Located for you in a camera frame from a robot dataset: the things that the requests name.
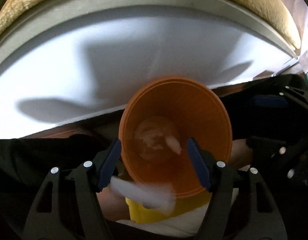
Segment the orange plastic trash bin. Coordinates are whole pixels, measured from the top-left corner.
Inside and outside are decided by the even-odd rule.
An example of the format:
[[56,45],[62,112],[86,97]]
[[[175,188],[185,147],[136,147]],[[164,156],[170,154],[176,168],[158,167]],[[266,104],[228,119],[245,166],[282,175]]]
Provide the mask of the orange plastic trash bin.
[[[165,118],[180,154],[162,152],[155,160],[140,156],[135,134],[149,118]],[[216,160],[227,162],[232,151],[232,128],[219,97],[206,86],[182,77],[153,81],[141,88],[127,104],[119,126],[121,158],[131,178],[141,184],[169,184],[177,198],[204,191],[187,153],[187,140],[195,138]]]

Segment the yellow packaging under bin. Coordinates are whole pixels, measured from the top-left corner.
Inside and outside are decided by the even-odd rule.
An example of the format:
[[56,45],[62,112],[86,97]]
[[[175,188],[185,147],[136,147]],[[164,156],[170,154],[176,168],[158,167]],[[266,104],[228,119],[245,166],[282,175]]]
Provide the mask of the yellow packaging under bin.
[[205,191],[193,197],[177,199],[171,212],[148,209],[128,198],[125,199],[125,202],[129,207],[130,219],[138,224],[142,224],[160,222],[193,211],[196,208],[207,205],[210,202],[211,196],[212,193]]

